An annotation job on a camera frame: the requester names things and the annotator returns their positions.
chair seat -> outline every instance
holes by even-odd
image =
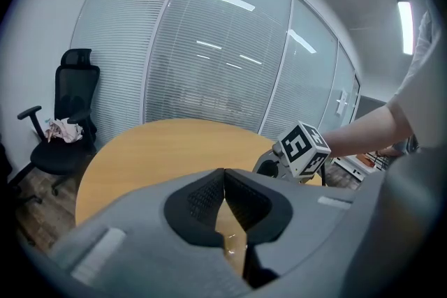
[[[40,142],[31,153],[31,162],[49,174],[73,174],[90,153],[86,141],[84,137],[74,143],[65,143],[59,138]]]

chair headrest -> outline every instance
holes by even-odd
[[[62,55],[61,66],[90,66],[91,49],[70,49]]]

chair backrest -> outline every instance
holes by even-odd
[[[63,119],[88,110],[98,83],[99,67],[90,64],[91,49],[71,49],[56,70],[54,117]]]

ceiling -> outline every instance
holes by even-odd
[[[412,56],[402,52],[398,0],[325,0],[348,29],[362,64],[362,94],[387,101],[398,88]],[[413,33],[425,12],[425,0],[407,0],[413,9]]]

round wooden table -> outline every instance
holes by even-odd
[[[132,128],[107,143],[84,173],[76,224],[143,186],[218,167],[251,171],[272,145],[272,140],[245,129],[200,119],[166,119]],[[321,185],[321,178],[313,182],[308,184]],[[216,230],[226,239],[227,253],[234,253],[235,247],[244,251],[244,230],[225,202],[221,211]],[[244,255],[229,260],[242,273]]]

